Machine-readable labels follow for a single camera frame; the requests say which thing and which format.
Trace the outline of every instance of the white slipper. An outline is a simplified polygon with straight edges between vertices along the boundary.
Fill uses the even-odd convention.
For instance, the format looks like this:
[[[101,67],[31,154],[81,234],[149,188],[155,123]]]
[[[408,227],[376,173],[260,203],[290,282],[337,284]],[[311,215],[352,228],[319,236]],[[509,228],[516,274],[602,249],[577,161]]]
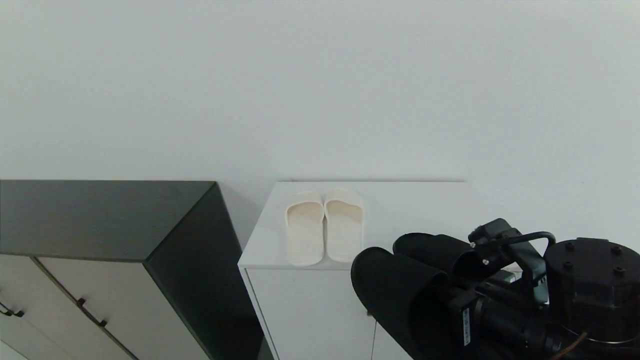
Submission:
[[[287,257],[292,265],[317,264],[324,257],[324,208],[315,191],[297,193],[285,212]]]
[[[326,253],[342,263],[350,263],[362,251],[364,205],[354,191],[331,190],[324,200]]]

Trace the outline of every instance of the white cabinet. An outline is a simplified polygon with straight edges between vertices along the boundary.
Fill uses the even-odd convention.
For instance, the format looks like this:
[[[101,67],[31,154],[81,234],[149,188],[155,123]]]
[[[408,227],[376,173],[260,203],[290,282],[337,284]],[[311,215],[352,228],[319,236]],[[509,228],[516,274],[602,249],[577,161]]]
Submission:
[[[14,352],[22,354],[27,359],[74,360],[24,317],[0,316],[0,339],[3,341],[0,350],[2,360],[12,359],[11,354]]]
[[[2,360],[27,360],[17,351],[0,341],[0,359]]]
[[[207,359],[142,264],[40,261],[94,317],[108,319],[109,332],[138,359]]]
[[[412,360],[412,358],[380,324],[376,324],[376,341],[373,343],[371,360]]]
[[[364,247],[391,250],[398,237],[412,232],[466,239],[504,212],[467,183],[295,182],[273,188],[238,266],[275,360],[410,360],[367,316],[351,287],[351,264],[325,256],[316,265],[295,267],[287,260],[284,214],[291,195],[338,187],[362,197]]]
[[[30,258],[0,255],[0,274],[5,304],[24,310],[24,316],[17,319],[29,322],[71,357],[78,360],[131,360],[99,327],[78,311],[76,305]]]
[[[257,357],[218,184],[1,180],[0,213],[0,301],[24,310],[0,336],[29,360]]]
[[[349,272],[249,269],[280,360],[370,360],[376,322]]]

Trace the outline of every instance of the drawer handle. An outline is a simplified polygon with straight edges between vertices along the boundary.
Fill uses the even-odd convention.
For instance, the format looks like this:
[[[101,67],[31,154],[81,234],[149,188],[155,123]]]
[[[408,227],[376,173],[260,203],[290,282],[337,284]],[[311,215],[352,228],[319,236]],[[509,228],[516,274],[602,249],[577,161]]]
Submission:
[[[84,308],[84,303],[86,303],[86,300],[83,298],[80,298],[76,301],[76,305],[83,312],[83,314],[85,314],[91,321],[93,321],[99,327],[107,326],[107,320],[103,320],[99,322],[93,315],[91,315],[91,313],[89,313],[89,311],[87,311],[87,309]]]
[[[6,316],[15,316],[17,318],[21,318],[24,316],[24,311],[20,310],[17,313],[11,309],[9,309],[8,306],[4,305],[2,302],[0,302],[0,306],[2,306],[3,308],[6,309],[6,311],[2,311],[0,310],[0,314],[2,315],[6,315]]]

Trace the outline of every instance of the label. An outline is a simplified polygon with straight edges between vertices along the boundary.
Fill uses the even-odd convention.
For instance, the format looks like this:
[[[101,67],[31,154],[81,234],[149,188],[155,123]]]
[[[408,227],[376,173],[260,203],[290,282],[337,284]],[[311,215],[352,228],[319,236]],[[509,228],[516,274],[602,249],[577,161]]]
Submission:
[[[471,342],[471,321],[469,320],[469,308],[462,312],[462,326],[465,332],[465,346]]]

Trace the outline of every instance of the drawer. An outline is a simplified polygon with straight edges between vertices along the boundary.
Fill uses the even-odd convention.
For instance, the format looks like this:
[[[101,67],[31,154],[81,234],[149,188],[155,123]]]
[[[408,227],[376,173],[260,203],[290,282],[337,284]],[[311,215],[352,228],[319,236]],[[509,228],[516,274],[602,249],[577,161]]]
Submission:
[[[0,299],[3,304],[12,307],[11,304],[7,304],[1,292]],[[24,317],[0,315],[0,339],[5,344],[0,344],[2,360],[13,359],[14,352],[29,360],[74,360]]]
[[[74,359],[131,360],[78,310],[31,259],[0,255],[0,274],[3,302],[24,310],[21,320],[36,327]]]
[[[376,322],[349,271],[246,271],[276,360],[371,360]]]
[[[140,360],[208,360],[140,263],[40,258],[50,273]]]

